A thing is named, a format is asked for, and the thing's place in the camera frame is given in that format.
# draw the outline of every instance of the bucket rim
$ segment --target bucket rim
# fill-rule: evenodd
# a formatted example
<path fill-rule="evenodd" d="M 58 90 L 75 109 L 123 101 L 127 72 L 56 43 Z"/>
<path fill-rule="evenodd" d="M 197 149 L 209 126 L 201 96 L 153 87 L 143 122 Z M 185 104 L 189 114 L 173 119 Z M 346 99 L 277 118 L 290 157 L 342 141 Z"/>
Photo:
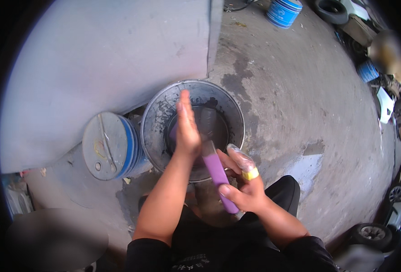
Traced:
<path fill-rule="evenodd" d="M 225 89 L 221 88 L 220 86 L 218 86 L 218 85 L 216 85 L 216 84 L 214 84 L 214 83 L 211 83 L 211 82 L 209 82 L 209 81 L 206 81 L 206 80 L 201 80 L 201 79 L 186 79 L 186 80 L 180 80 L 180 81 L 177 81 L 177 82 L 175 82 L 175 83 L 173 83 L 173 84 L 170 84 L 170 85 L 164 87 L 164 88 L 161 89 L 156 95 L 154 95 L 154 97 L 149 101 L 148 105 L 146 106 L 146 109 L 145 109 L 144 114 L 143 114 L 143 116 L 142 116 L 142 122 L 141 122 L 141 125 L 140 125 L 140 141 L 141 141 L 141 144 L 142 144 L 143 151 L 145 152 L 145 154 L 146 154 L 147 158 L 149 159 L 150 163 L 151 163 L 156 169 L 158 169 L 158 170 L 161 171 L 161 172 L 164 172 L 165 169 L 161 169 L 160 167 L 157 166 L 157 164 L 151 159 L 151 157 L 150 157 L 150 155 L 149 155 L 149 151 L 146 149 L 146 144 L 145 144 L 145 141 L 144 141 L 144 133 L 143 133 L 143 131 L 144 131 L 144 123 L 145 123 L 145 120 L 146 120 L 146 115 L 147 115 L 147 113 L 148 113 L 150 107 L 152 106 L 152 104 L 155 102 L 155 100 L 157 100 L 157 98 L 158 98 L 160 95 L 162 95 L 165 91 L 167 91 L 167 90 L 169 90 L 170 88 L 173 88 L 173 87 L 175 87 L 175 86 L 177 86 L 177 85 L 180 85 L 180 84 L 184 84 L 184 83 L 194 83 L 194 82 L 207 84 L 207 85 L 210 85 L 210 86 L 212 86 L 212 87 L 215 87 L 215 88 L 219 89 L 220 91 L 222 91 L 222 92 L 223 92 L 223 93 L 239 108 L 238 113 L 239 113 L 240 118 L 241 118 L 241 120 L 242 120 L 242 122 L 243 122 L 243 129 L 242 129 L 243 134 L 242 134 L 242 137 L 241 137 L 241 145 L 238 146 L 238 148 L 239 148 L 239 149 L 242 149 L 242 148 L 243 148 L 244 138 L 246 137 L 246 124 L 245 124 L 245 122 L 244 122 L 244 116 L 243 116 L 243 112 L 242 112 L 242 110 L 241 110 L 240 105 L 239 105 L 239 104 L 236 102 L 236 100 L 229 94 L 229 92 L 226 91 Z M 189 182 L 190 182 L 190 183 L 204 182 L 204 181 L 209 180 L 210 178 L 211 178 L 211 177 L 207 177 L 207 178 L 203 178 L 203 179 L 195 180 L 195 181 L 189 180 Z"/>

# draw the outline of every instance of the purple handle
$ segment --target purple handle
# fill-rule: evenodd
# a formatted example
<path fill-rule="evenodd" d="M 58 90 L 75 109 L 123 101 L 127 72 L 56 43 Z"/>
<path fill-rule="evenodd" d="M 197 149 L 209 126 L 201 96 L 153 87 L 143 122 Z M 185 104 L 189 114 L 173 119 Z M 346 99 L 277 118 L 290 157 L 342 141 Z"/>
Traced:
<path fill-rule="evenodd" d="M 222 163 L 220 162 L 219 156 L 214 153 L 203 157 L 203 161 L 208 168 L 209 174 L 211 175 L 214 185 L 218 189 L 221 184 L 229 184 L 229 181 L 226 177 L 225 170 L 223 169 Z M 237 206 L 225 198 L 219 193 L 220 199 L 222 200 L 223 206 L 225 210 L 230 214 L 236 214 L 240 211 Z"/>

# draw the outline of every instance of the right hand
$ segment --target right hand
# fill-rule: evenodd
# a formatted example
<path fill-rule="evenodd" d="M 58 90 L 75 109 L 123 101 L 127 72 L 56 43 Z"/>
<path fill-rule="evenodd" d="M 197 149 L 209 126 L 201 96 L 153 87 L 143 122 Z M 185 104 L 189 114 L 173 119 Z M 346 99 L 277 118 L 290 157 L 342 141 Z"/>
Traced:
<path fill-rule="evenodd" d="M 255 163 L 249 156 L 242 152 L 235 152 L 231 148 L 228 148 L 227 151 L 230 156 L 219 149 L 217 149 L 217 155 L 220 158 L 222 166 L 224 168 L 230 168 L 226 170 L 226 175 L 236 178 L 239 190 L 232 185 L 223 184 L 219 187 L 219 193 L 235 203 L 240 210 L 257 213 L 265 207 L 265 203 L 269 200 L 264 192 L 262 178 L 258 176 L 248 181 L 241 176 L 242 171 L 251 170 L 250 168 L 253 167 Z"/>

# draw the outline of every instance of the wheel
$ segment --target wheel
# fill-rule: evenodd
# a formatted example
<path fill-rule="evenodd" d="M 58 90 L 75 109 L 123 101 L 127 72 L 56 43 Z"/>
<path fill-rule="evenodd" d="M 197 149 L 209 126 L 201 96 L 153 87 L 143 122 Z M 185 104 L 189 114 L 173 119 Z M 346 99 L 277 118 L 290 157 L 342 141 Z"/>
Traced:
<path fill-rule="evenodd" d="M 392 240 L 392 232 L 383 225 L 365 223 L 353 227 L 351 231 L 352 243 L 368 245 L 382 250 Z"/>
<path fill-rule="evenodd" d="M 397 184 L 390 189 L 388 199 L 391 203 L 401 202 L 401 184 Z"/>
<path fill-rule="evenodd" d="M 348 22 L 345 6 L 336 0 L 316 0 L 315 12 L 328 23 L 345 24 Z"/>

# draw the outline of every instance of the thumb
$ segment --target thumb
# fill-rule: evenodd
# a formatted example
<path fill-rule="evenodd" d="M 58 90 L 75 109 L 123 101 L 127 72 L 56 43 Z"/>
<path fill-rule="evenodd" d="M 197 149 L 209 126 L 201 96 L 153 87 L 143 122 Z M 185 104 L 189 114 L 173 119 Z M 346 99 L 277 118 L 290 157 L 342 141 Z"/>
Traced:
<path fill-rule="evenodd" d="M 225 198 L 229 199 L 233 203 L 235 203 L 238 208 L 248 203 L 248 195 L 241 192 L 237 188 L 233 187 L 229 184 L 222 184 L 219 186 L 219 193 L 221 193 Z"/>

